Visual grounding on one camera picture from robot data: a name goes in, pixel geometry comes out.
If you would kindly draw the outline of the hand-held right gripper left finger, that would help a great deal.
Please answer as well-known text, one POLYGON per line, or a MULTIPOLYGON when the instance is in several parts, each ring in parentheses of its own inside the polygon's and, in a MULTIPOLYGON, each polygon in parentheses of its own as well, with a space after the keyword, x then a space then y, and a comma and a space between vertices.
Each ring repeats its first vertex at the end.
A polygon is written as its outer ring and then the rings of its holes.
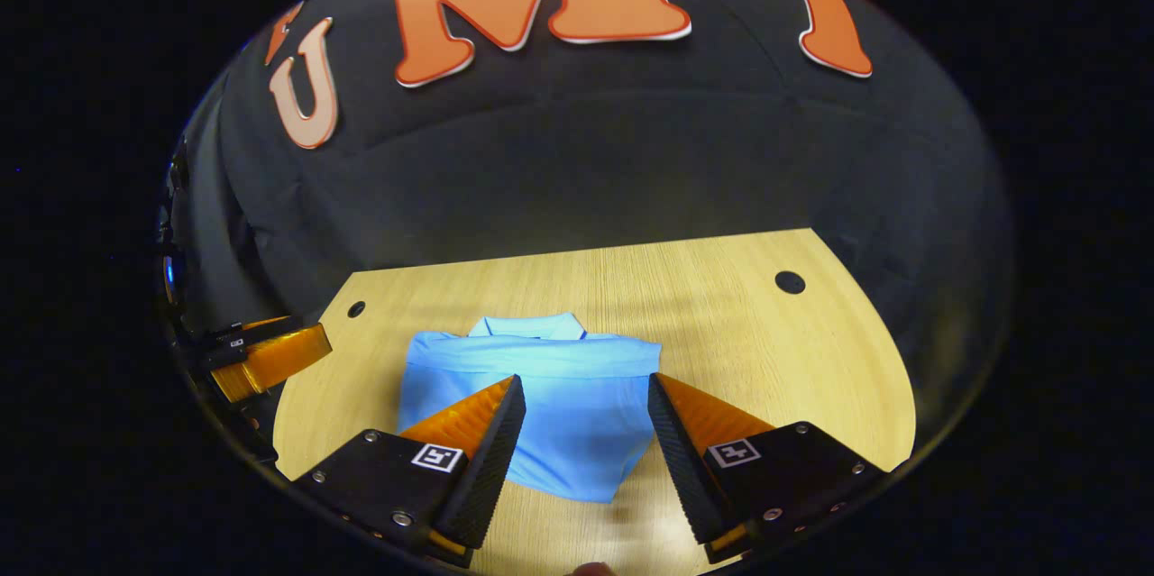
POLYGON ((293 484, 374 543, 464 569, 485 543, 526 414, 514 374, 399 434, 360 431, 293 484))

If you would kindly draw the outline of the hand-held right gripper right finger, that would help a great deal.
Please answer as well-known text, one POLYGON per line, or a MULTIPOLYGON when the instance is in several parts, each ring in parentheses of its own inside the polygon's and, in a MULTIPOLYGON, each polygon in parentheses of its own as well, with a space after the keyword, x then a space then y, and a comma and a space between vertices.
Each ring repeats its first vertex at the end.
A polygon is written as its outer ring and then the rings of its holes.
POLYGON ((884 476, 811 421, 771 425, 664 373, 649 377, 647 410, 710 564, 786 547, 884 476))

